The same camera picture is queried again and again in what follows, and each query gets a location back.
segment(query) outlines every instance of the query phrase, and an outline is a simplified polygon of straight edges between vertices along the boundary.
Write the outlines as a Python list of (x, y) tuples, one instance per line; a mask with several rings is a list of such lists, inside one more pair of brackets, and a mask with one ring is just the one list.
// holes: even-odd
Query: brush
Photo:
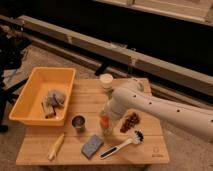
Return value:
[(110, 149), (108, 149), (107, 151), (105, 151), (104, 153), (102, 153), (100, 155), (101, 159), (105, 159), (109, 156), (111, 156), (112, 154), (116, 153), (117, 151), (119, 151), (120, 149), (122, 149), (123, 147), (126, 147), (127, 145), (133, 143), (133, 144), (140, 144), (143, 141), (143, 134), (141, 131), (134, 131), (134, 133), (131, 135), (130, 138), (128, 138), (127, 140), (125, 140), (123, 143), (121, 143), (120, 145), (114, 146)]

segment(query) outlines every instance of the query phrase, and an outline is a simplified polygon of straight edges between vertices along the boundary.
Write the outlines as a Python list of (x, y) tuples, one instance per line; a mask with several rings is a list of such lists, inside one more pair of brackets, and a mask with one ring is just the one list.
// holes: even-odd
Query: orange plastic tray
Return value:
[[(23, 122), (26, 125), (63, 126), (74, 77), (75, 69), (73, 68), (34, 68), (9, 118)], [(45, 119), (41, 102), (47, 95), (47, 92), (52, 89), (57, 89), (64, 93), (66, 100), (64, 108), (55, 108), (55, 117)]]

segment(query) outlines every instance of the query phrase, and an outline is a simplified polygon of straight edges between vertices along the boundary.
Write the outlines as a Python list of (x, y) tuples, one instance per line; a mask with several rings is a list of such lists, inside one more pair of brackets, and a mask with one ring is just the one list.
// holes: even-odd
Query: yellow corn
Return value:
[(57, 140), (55, 141), (55, 143), (53, 144), (53, 146), (50, 148), (49, 153), (48, 153), (48, 160), (53, 160), (56, 156), (57, 153), (64, 141), (64, 137), (65, 137), (65, 133), (62, 133)]

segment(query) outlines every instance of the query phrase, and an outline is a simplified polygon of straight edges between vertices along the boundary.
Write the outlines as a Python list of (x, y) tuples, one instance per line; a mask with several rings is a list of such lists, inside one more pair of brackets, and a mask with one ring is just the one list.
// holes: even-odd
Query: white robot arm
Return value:
[(213, 141), (213, 111), (149, 96), (140, 91), (140, 81), (130, 81), (115, 88), (105, 110), (117, 119), (130, 108), (145, 111), (190, 132), (208, 142)]

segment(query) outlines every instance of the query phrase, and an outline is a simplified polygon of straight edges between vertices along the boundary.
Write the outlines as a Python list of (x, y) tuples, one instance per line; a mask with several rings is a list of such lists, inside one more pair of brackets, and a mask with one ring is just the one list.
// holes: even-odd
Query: wooden table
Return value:
[[(151, 95), (151, 89), (147, 79), (141, 79), (144, 91)], [(115, 79), (113, 86), (124, 82), (125, 79)], [(99, 159), (99, 154), (111, 146), (117, 145), (128, 138), (120, 133), (122, 120), (110, 137), (103, 137), (99, 125), (99, 113), (108, 97), (101, 87), (99, 80), (85, 79), (75, 80), (72, 97), (68, 109), (67, 120), (63, 127), (39, 127), (29, 126), (16, 164), (18, 165), (108, 165), (108, 164), (154, 164), (168, 163), (169, 156), (164, 142), (160, 122), (151, 115), (136, 111), (141, 122), (136, 128), (140, 128), (144, 134), (144, 142), (138, 146), (129, 145), (113, 156), (105, 160)], [(80, 135), (71, 126), (71, 119), (81, 114), (86, 118), (86, 131)], [(64, 144), (53, 161), (47, 159), (47, 153), (57, 137), (66, 132)], [(104, 139), (102, 146), (91, 160), (81, 154), (82, 145), (96, 134)]]

